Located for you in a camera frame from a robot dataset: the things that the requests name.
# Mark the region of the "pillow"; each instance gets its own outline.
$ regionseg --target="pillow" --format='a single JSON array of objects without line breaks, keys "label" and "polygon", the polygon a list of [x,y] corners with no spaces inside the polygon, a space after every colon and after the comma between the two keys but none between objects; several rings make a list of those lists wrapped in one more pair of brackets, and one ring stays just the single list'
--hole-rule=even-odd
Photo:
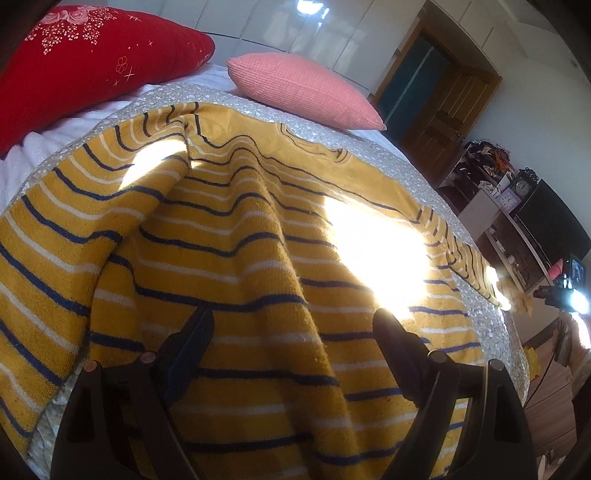
[{"label": "pillow", "polygon": [[386,130],[363,94],[299,55],[248,53],[228,59],[228,75],[250,98],[329,127]]},{"label": "pillow", "polygon": [[214,49],[205,33],[155,15],[55,7],[0,77],[0,155],[62,116],[187,75]]}]

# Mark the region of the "light patch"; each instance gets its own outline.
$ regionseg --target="light patch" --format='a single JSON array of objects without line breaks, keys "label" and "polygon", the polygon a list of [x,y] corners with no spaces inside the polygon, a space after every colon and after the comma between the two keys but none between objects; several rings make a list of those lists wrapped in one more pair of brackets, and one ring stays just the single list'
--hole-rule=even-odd
[{"label": "light patch", "polygon": [[333,224],[329,240],[341,262],[373,290],[381,307],[398,320],[410,319],[408,307],[426,295],[429,259],[423,236],[408,222],[351,199],[343,203],[327,197],[324,209]]},{"label": "light patch", "polygon": [[324,4],[312,0],[298,0],[297,2],[298,12],[306,15],[316,15],[323,6]]},{"label": "light patch", "polygon": [[496,299],[501,304],[501,310],[505,310],[506,312],[511,310],[511,308],[512,308],[511,302],[496,287],[496,284],[499,281],[499,275],[496,274],[496,270],[494,268],[492,268],[490,265],[486,268],[486,278],[488,279],[489,282],[491,282],[492,288],[495,291]]},{"label": "light patch", "polygon": [[577,323],[577,328],[579,329],[579,342],[581,343],[581,346],[587,350],[591,349],[591,338],[589,337],[589,329],[587,328],[587,325],[578,313],[575,312],[571,315],[573,320]]},{"label": "light patch", "polygon": [[166,157],[184,152],[186,148],[185,142],[177,138],[167,138],[142,148],[136,153],[132,166],[121,180],[119,190],[131,185],[155,169]]}]

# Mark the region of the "doorway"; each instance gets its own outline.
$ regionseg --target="doorway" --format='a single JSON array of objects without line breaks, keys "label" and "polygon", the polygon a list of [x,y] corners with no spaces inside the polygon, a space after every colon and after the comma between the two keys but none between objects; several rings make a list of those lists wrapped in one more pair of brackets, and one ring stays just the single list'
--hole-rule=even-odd
[{"label": "doorway", "polygon": [[372,103],[384,135],[438,188],[502,79],[439,7],[423,13]]}]

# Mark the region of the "red pillow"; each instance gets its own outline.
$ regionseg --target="red pillow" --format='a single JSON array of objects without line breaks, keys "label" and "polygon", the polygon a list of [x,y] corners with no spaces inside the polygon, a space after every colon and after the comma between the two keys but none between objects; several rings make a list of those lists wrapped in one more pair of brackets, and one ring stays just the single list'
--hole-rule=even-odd
[{"label": "red pillow", "polygon": [[205,33],[155,15],[55,7],[0,77],[0,155],[62,116],[187,75],[214,49]]}]

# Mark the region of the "yellow striped sweater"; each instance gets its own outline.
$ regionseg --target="yellow striped sweater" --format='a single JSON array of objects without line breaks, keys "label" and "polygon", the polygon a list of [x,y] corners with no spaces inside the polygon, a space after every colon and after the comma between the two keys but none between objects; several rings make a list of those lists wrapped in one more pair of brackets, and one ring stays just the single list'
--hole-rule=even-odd
[{"label": "yellow striped sweater", "polygon": [[222,106],[148,112],[0,218],[0,423],[23,451],[85,337],[93,359],[130,362],[205,305],[215,335],[171,412],[208,478],[377,478],[415,408],[372,339],[374,311],[480,362],[452,271],[496,303],[487,266],[345,150]]}]

